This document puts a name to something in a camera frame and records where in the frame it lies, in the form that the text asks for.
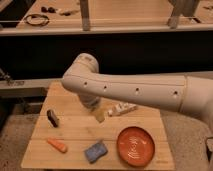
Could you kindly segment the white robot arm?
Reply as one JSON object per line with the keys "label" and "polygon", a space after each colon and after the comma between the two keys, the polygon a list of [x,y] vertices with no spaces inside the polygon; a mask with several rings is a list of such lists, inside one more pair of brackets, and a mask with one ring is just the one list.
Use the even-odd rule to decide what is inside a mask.
{"label": "white robot arm", "polygon": [[213,132],[213,79],[166,75],[106,75],[88,53],[79,54],[62,77],[62,86],[86,108],[101,97],[185,114]]}

